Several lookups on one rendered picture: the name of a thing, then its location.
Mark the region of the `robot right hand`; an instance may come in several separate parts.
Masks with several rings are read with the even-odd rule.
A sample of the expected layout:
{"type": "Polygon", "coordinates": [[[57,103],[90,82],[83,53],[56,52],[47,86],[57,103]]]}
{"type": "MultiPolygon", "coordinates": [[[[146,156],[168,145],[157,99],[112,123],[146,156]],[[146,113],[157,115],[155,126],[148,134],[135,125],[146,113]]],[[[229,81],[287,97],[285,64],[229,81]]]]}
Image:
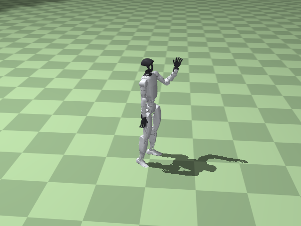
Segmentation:
{"type": "Polygon", "coordinates": [[[146,124],[147,124],[148,122],[147,122],[146,117],[143,118],[143,115],[142,115],[142,114],[141,114],[141,118],[142,118],[142,120],[141,120],[141,125],[140,125],[140,127],[141,127],[141,128],[144,128],[144,127],[147,126],[146,124]]]}

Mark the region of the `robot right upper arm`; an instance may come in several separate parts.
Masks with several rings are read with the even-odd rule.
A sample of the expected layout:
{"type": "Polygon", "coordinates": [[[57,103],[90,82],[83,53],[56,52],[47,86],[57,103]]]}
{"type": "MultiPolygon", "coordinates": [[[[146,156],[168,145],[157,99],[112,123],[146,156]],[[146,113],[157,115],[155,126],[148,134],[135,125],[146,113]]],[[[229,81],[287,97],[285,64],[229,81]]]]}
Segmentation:
{"type": "Polygon", "coordinates": [[[139,86],[140,86],[140,90],[141,90],[141,100],[142,100],[142,98],[145,98],[146,102],[149,101],[149,98],[146,97],[146,87],[147,87],[147,85],[148,85],[147,79],[142,79],[139,82],[139,86]]]}

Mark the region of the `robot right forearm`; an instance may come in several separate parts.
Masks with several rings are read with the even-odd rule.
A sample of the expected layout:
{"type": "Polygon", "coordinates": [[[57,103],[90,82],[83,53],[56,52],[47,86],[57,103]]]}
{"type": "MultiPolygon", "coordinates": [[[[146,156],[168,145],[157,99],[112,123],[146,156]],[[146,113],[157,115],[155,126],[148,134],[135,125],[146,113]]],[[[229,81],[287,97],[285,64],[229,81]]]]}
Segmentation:
{"type": "Polygon", "coordinates": [[[142,100],[141,100],[141,113],[142,113],[142,115],[143,115],[143,118],[144,117],[146,117],[146,113],[147,113],[147,111],[146,111],[146,109],[147,109],[147,104],[146,104],[146,99],[145,98],[142,98],[142,100]]]}

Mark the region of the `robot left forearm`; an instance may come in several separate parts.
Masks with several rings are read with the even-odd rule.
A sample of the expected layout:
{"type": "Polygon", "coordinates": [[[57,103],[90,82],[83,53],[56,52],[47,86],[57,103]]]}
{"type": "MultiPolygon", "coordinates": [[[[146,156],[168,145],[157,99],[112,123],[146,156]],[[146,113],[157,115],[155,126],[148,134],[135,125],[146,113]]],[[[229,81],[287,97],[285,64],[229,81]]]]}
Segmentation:
{"type": "Polygon", "coordinates": [[[170,76],[168,76],[168,80],[172,81],[176,76],[177,76],[177,69],[174,69],[174,72],[172,72],[172,74],[170,74],[170,76]]]}

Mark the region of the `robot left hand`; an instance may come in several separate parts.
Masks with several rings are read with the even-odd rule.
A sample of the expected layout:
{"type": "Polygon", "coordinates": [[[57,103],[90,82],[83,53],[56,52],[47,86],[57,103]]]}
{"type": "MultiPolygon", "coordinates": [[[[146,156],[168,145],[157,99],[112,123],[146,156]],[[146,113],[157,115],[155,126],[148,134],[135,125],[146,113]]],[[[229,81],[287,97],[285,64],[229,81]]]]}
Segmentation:
{"type": "Polygon", "coordinates": [[[177,69],[177,70],[179,70],[179,68],[178,68],[178,67],[181,65],[181,62],[182,62],[182,60],[183,60],[183,59],[182,59],[181,61],[180,61],[180,60],[181,60],[181,58],[178,58],[178,59],[176,58],[176,60],[175,60],[175,61],[173,60],[173,63],[174,63],[173,72],[174,72],[174,69],[177,69]]]}

